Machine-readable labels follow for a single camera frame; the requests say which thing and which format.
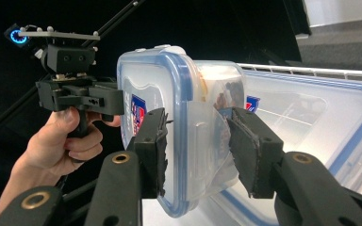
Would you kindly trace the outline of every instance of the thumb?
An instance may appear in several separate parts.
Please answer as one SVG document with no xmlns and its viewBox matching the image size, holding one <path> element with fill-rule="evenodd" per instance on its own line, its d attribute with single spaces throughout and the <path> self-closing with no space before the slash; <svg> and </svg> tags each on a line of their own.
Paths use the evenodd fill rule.
<svg viewBox="0 0 362 226">
<path fill-rule="evenodd" d="M 42 144 L 55 144 L 64 140 L 79 123 L 78 111 L 74 107 L 53 114 L 55 114 L 55 120 L 47 123 L 39 131 L 39 140 Z"/>
</svg>

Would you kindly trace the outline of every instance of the label sticker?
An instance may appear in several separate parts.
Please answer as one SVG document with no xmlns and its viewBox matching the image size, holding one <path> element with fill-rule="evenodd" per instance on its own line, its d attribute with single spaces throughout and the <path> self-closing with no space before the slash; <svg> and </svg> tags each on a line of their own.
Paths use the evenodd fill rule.
<svg viewBox="0 0 362 226">
<path fill-rule="evenodd" d="M 256 112 L 259 101 L 260 101 L 260 98 L 253 97 L 253 96 L 246 96 L 245 109 L 247 109 L 248 111 Z"/>
<path fill-rule="evenodd" d="M 146 114 L 146 104 L 144 100 L 142 100 L 140 97 L 134 94 L 132 95 L 131 99 L 131 113 L 132 113 L 133 131 L 134 135 L 136 135 L 140 129 L 140 126 L 142 125 L 143 118 L 145 117 Z"/>
</svg>

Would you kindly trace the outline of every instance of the blue ring light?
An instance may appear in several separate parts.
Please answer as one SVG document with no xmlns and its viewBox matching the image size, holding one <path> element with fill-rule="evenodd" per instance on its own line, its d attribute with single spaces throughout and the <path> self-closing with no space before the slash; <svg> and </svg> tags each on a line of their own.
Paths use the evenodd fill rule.
<svg viewBox="0 0 362 226">
<path fill-rule="evenodd" d="M 28 38 L 19 36 L 20 30 L 13 30 L 10 33 L 10 39 L 16 44 L 24 44 Z"/>
</svg>

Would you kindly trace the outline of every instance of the black handle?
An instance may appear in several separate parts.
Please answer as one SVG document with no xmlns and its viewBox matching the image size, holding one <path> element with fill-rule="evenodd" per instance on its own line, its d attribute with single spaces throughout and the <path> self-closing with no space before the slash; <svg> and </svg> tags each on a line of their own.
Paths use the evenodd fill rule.
<svg viewBox="0 0 362 226">
<path fill-rule="evenodd" d="M 88 134 L 88 122 L 87 122 L 87 112 L 85 110 L 78 110 L 78 114 L 80 116 L 80 122 L 77 127 L 67 136 L 67 137 L 85 137 Z M 75 163 L 83 163 L 86 162 L 84 160 L 79 160 L 72 158 Z"/>
</svg>

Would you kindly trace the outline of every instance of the gray floor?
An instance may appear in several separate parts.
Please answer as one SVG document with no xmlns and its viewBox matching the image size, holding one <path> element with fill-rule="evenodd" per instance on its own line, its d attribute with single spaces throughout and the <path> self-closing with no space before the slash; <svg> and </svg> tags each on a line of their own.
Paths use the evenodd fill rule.
<svg viewBox="0 0 362 226">
<path fill-rule="evenodd" d="M 303 63 L 293 66 L 362 71 L 362 21 L 312 27 L 297 39 Z"/>
</svg>

